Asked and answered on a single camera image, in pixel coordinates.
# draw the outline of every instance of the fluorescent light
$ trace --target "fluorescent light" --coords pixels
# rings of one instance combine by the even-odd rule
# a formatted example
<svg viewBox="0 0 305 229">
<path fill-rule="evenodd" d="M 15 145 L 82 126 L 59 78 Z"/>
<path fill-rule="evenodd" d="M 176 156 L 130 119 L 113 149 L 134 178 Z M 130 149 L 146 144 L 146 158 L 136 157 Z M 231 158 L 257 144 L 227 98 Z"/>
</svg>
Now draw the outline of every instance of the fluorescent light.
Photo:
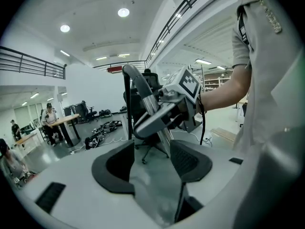
<svg viewBox="0 0 305 229">
<path fill-rule="evenodd" d="M 64 55 L 70 57 L 70 55 L 68 55 L 68 54 L 67 54 L 66 52 L 64 52 L 63 50 L 61 50 L 61 52 L 62 52 Z"/>
<path fill-rule="evenodd" d="M 196 62 L 204 63 L 204 64 L 212 64 L 211 62 L 208 62 L 208 61 L 205 61 L 205 60 L 202 60 L 202 59 L 196 59 Z"/>
<path fill-rule="evenodd" d="M 224 67 L 221 67 L 221 66 L 217 66 L 218 69 L 221 69 L 221 70 L 225 70 Z"/>
<path fill-rule="evenodd" d="M 38 95 L 39 93 L 35 93 L 32 97 L 30 97 L 30 98 L 34 98 L 34 97 L 36 97 L 37 95 Z"/>
<path fill-rule="evenodd" d="M 129 10 L 127 8 L 121 8 L 118 11 L 120 17 L 127 17 L 129 15 Z"/>
<path fill-rule="evenodd" d="M 97 58 L 96 60 L 102 60 L 102 59 L 107 59 L 107 57 Z"/>
<path fill-rule="evenodd" d="M 69 25 L 62 25 L 61 26 L 61 32 L 66 33 L 70 30 L 70 26 Z"/>
</svg>

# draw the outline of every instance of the black strap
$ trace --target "black strap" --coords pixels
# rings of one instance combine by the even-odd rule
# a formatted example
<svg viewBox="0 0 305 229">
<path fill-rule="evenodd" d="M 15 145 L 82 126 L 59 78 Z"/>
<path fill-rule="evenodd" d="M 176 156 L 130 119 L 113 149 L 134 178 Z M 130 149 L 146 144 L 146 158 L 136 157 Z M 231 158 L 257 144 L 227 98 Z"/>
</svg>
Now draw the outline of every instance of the black strap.
<svg viewBox="0 0 305 229">
<path fill-rule="evenodd" d="M 243 19 L 244 8 L 242 8 L 241 10 L 242 11 L 239 15 L 238 30 L 239 30 L 239 33 L 240 33 L 242 39 L 243 39 L 243 42 L 246 45 L 249 45 L 249 41 L 248 41 L 247 34 L 246 34 L 246 29 L 245 29 L 245 26 L 244 26 L 244 19 Z"/>
<path fill-rule="evenodd" d="M 200 138 L 200 145 L 202 145 L 203 136 L 205 133 L 205 112 L 204 112 L 204 106 L 202 104 L 200 94 L 199 94 L 198 102 L 199 102 L 199 107 L 200 107 L 201 114 L 202 114 L 202 134 L 201 134 L 201 138 Z"/>
</svg>

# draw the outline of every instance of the ceiling light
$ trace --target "ceiling light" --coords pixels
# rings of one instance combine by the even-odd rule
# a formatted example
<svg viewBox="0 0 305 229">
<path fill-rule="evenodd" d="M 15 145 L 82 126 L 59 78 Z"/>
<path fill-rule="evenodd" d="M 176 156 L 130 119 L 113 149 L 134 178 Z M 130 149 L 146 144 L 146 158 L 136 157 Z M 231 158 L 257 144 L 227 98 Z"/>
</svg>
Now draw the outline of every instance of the ceiling light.
<svg viewBox="0 0 305 229">
<path fill-rule="evenodd" d="M 70 30 L 70 26 L 69 25 L 62 25 L 61 26 L 61 31 L 66 33 Z"/>
<path fill-rule="evenodd" d="M 196 59 L 196 62 L 204 63 L 204 64 L 212 64 L 211 62 L 208 62 L 208 61 L 205 61 L 205 60 L 202 60 L 202 59 Z"/>
<path fill-rule="evenodd" d="M 124 54 L 119 54 L 118 57 L 124 58 L 125 56 L 129 56 L 129 55 L 130 55 L 129 53 L 124 53 Z"/>
<path fill-rule="evenodd" d="M 127 17 L 129 15 L 129 10 L 126 9 L 126 8 L 121 8 L 119 11 L 118 11 L 118 15 L 120 17 Z"/>
<path fill-rule="evenodd" d="M 61 52 L 62 52 L 64 55 L 70 57 L 70 55 L 68 55 L 68 54 L 67 54 L 66 52 L 64 52 L 63 50 L 61 50 Z"/>
<path fill-rule="evenodd" d="M 96 60 L 102 60 L 102 59 L 107 59 L 107 57 L 97 58 Z"/>
<path fill-rule="evenodd" d="M 37 95 L 38 95 L 39 93 L 35 93 L 32 97 L 30 97 L 30 98 L 34 98 L 34 97 L 36 97 Z"/>
<path fill-rule="evenodd" d="M 217 66 L 218 69 L 221 69 L 221 70 L 225 70 L 224 67 L 221 67 L 221 66 Z"/>
</svg>

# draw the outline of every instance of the person sitting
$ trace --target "person sitting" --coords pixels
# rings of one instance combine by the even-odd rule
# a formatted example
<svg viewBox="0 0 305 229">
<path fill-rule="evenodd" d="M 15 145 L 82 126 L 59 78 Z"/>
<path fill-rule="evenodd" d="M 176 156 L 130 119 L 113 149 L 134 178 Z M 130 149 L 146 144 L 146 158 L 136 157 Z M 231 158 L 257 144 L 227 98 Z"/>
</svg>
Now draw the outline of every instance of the person sitting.
<svg viewBox="0 0 305 229">
<path fill-rule="evenodd" d="M 47 109 L 45 109 L 42 112 L 41 122 L 43 124 L 43 128 L 48 134 L 49 140 L 51 142 L 51 145 L 54 147 L 56 146 L 55 140 L 53 138 L 53 133 L 58 134 L 59 141 L 62 141 L 62 135 L 58 128 L 58 126 L 50 126 L 57 120 L 56 111 L 52 108 L 51 103 L 47 103 Z"/>
<path fill-rule="evenodd" d="M 24 176 L 24 173 L 29 172 L 27 165 L 22 161 L 18 152 L 13 149 L 9 149 L 4 139 L 0 138 L 0 152 L 4 158 L 4 163 L 13 177 L 18 179 Z"/>
</svg>

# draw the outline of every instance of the wooden board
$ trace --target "wooden board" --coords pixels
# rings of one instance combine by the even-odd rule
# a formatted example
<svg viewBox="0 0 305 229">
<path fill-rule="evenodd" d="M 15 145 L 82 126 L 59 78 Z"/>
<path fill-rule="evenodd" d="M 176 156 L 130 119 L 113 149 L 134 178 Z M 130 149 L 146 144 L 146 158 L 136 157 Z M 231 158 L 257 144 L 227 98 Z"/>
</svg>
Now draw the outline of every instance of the wooden board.
<svg viewBox="0 0 305 229">
<path fill-rule="evenodd" d="M 226 131 L 226 130 L 223 130 L 221 128 L 217 128 L 217 129 L 212 129 L 211 130 L 212 132 L 214 132 L 215 134 L 231 141 L 231 142 L 234 142 L 235 138 L 236 138 L 236 135 L 232 132 L 229 132 L 229 131 Z"/>
<path fill-rule="evenodd" d="M 21 144 L 23 144 L 25 141 L 29 140 L 31 137 L 35 136 L 36 134 L 37 134 L 37 133 L 30 133 L 30 134 L 24 136 L 22 139 L 18 140 L 18 141 L 16 142 L 16 144 L 17 144 L 17 145 L 21 145 Z"/>
<path fill-rule="evenodd" d="M 50 124 L 50 126 L 55 126 L 55 125 L 59 125 L 62 124 L 64 122 L 67 122 L 69 120 L 73 120 L 75 118 L 77 118 L 78 116 L 80 116 L 80 114 L 75 114 L 75 115 L 68 115 L 66 117 L 63 118 L 59 118 L 57 121 L 55 121 L 53 124 Z"/>
</svg>

